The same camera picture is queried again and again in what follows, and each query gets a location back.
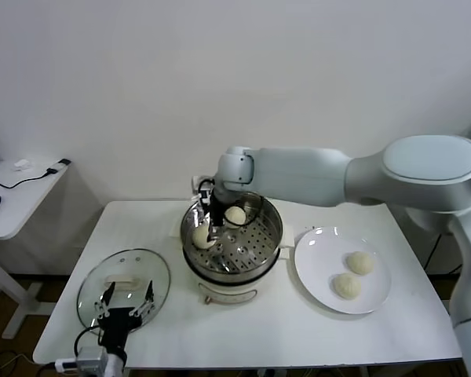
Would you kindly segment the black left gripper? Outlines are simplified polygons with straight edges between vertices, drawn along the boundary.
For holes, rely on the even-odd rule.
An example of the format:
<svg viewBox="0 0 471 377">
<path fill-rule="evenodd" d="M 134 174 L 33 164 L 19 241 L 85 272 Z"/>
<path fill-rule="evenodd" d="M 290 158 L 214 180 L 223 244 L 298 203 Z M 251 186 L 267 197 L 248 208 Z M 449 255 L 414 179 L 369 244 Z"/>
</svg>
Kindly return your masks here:
<svg viewBox="0 0 471 377">
<path fill-rule="evenodd" d="M 141 327 L 141 317 L 154 308 L 153 280 L 150 280 L 144 295 L 144 301 L 132 308 L 112 308 L 109 303 L 115 291 L 115 283 L 111 283 L 99 300 L 94 303 L 94 309 L 101 332 L 98 343 L 101 346 L 124 346 L 130 332 Z"/>
</svg>

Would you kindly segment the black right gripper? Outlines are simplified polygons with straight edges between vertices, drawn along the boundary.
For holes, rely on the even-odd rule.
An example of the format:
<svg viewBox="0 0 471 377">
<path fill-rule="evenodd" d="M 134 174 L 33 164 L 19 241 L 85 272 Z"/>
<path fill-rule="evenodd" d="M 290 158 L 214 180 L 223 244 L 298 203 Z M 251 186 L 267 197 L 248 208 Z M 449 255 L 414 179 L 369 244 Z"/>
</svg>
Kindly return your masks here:
<svg viewBox="0 0 471 377">
<path fill-rule="evenodd" d="M 225 205 L 215 196 L 210 194 L 209 204 L 210 222 L 207 225 L 206 241 L 212 247 L 222 237 L 224 232 Z"/>
</svg>

